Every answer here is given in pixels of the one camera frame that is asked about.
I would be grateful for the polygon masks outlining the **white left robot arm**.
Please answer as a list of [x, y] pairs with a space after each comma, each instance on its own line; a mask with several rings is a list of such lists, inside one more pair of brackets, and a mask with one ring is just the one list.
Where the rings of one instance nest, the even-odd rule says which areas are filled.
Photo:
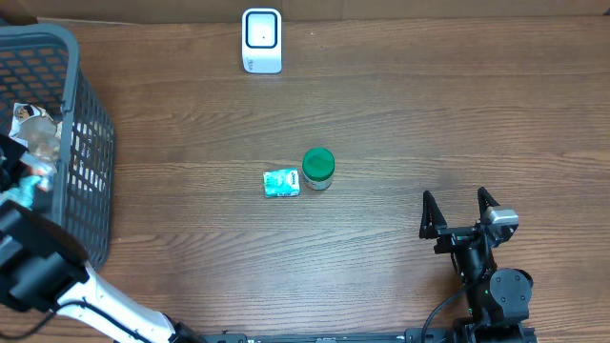
[[47, 217], [7, 198], [1, 202], [1, 304], [45, 315], [38, 333], [57, 315], [85, 323], [116, 342], [201, 342], [164, 313], [148, 309], [103, 279], [79, 242]]

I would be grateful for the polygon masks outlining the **brown pastry bag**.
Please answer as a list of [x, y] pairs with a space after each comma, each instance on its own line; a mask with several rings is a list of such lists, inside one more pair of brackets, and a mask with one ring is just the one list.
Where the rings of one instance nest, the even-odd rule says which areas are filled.
[[9, 137], [34, 157], [54, 164], [60, 156], [62, 126], [63, 122], [54, 120], [44, 108], [15, 103]]

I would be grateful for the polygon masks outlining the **small teal tissue pack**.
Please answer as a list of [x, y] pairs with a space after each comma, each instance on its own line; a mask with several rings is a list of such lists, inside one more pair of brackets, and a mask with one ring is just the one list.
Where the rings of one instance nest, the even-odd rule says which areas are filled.
[[300, 194], [298, 169], [265, 171], [263, 183], [267, 198], [292, 197]]

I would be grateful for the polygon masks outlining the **teal wet wipes pack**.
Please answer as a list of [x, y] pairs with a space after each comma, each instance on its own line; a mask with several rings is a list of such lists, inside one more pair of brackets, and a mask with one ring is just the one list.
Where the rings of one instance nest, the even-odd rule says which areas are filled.
[[33, 212], [43, 212], [51, 207], [52, 189], [52, 176], [25, 176], [1, 193], [1, 203], [12, 201]]

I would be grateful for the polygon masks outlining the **green lid jar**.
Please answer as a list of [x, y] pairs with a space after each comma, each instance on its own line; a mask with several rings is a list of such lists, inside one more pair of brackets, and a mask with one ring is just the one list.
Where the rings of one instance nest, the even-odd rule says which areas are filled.
[[304, 182], [307, 187], [314, 191], [323, 191], [331, 186], [335, 169], [335, 157], [326, 148], [312, 148], [303, 156], [302, 172]]

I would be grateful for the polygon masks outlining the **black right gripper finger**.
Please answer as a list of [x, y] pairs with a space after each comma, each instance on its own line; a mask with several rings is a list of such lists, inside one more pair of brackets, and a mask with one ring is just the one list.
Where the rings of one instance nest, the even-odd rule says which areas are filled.
[[478, 189], [478, 208], [480, 223], [492, 224], [497, 220], [500, 204], [484, 187]]
[[423, 193], [423, 210], [419, 228], [421, 239], [435, 239], [448, 229], [447, 222], [442, 215], [436, 199], [430, 191]]

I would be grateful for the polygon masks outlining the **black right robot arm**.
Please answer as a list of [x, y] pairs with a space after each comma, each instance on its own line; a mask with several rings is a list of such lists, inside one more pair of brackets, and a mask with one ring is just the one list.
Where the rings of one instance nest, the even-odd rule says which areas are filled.
[[[450, 255], [461, 288], [437, 305], [422, 328], [409, 333], [420, 342], [536, 343], [533, 328], [525, 328], [533, 295], [532, 276], [521, 269], [499, 268], [492, 249], [510, 240], [519, 227], [519, 215], [483, 187], [478, 189], [479, 219], [472, 226], [451, 228], [431, 192], [423, 193], [418, 236], [434, 239], [436, 254]], [[469, 315], [449, 329], [433, 330], [437, 314], [464, 297]]]

